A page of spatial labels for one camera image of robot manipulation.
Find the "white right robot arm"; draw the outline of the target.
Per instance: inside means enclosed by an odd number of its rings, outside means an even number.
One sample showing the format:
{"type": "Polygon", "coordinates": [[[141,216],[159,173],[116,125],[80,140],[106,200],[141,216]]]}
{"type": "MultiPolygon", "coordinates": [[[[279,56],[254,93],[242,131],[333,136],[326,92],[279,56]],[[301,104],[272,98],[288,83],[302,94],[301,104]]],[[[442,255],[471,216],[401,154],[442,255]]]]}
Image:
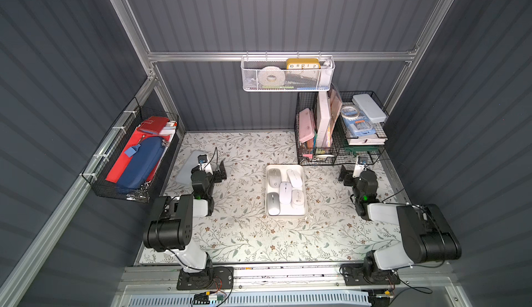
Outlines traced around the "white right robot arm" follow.
{"type": "Polygon", "coordinates": [[[461,258],[461,244],[435,204],[399,204],[378,200],[376,173],[368,168],[348,170],[338,181],[353,189],[351,201],[365,221],[383,222],[400,229],[399,243],[372,250],[364,257],[366,273],[409,268],[427,262],[445,263],[461,258]]]}

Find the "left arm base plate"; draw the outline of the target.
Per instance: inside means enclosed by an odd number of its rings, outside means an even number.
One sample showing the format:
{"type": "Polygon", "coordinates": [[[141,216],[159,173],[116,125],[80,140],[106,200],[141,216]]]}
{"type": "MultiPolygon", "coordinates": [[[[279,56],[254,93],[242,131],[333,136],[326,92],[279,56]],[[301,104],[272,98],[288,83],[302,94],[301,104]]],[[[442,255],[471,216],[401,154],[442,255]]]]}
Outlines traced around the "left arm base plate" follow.
{"type": "Polygon", "coordinates": [[[234,268],[218,266],[202,272],[180,272],[177,290],[230,290],[234,287],[234,268]]]}

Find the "silver grey mouse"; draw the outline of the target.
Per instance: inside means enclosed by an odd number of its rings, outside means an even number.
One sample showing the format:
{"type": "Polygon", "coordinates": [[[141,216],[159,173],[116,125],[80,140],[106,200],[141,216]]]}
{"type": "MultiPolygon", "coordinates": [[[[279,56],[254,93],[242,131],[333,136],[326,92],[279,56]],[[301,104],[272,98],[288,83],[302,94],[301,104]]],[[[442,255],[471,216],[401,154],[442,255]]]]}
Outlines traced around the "silver grey mouse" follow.
{"type": "Polygon", "coordinates": [[[268,215],[277,216],[281,212],[281,203],[279,199],[279,194],[276,192],[271,192],[267,194],[266,197],[266,210],[268,215]]]}

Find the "white mouse with logo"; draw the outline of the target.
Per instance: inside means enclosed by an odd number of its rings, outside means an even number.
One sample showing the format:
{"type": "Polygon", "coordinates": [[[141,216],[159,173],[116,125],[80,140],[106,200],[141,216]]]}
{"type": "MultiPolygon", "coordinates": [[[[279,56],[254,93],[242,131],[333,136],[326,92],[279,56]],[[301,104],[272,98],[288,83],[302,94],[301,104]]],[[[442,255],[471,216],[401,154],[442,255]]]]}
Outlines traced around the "white mouse with logo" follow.
{"type": "Polygon", "coordinates": [[[291,206],[294,209],[303,209],[305,204],[305,194],[302,190],[292,190],[291,206]]]}

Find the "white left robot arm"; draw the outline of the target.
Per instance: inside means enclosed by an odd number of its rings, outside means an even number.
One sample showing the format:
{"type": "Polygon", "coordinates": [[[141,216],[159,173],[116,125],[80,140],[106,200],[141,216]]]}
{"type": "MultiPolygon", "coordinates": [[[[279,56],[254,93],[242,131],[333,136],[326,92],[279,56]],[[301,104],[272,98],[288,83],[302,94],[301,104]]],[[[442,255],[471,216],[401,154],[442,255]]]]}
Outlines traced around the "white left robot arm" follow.
{"type": "Polygon", "coordinates": [[[214,186],[226,179],[224,162],[216,164],[212,172],[195,168],[191,171],[191,194],[158,197],[144,231],[144,247],[156,252],[170,252],[188,274],[212,269],[211,257],[193,241],[193,220],[213,214],[214,186]]]}

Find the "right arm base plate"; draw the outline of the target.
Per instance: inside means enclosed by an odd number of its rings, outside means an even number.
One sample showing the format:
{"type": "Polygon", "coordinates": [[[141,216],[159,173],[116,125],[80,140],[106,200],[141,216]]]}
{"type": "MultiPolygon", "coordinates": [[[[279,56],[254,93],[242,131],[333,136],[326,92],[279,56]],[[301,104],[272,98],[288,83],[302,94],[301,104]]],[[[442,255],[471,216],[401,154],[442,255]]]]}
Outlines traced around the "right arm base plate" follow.
{"type": "Polygon", "coordinates": [[[370,269],[361,263],[345,263],[339,268],[346,286],[399,285],[398,275],[390,270],[370,269]]]}

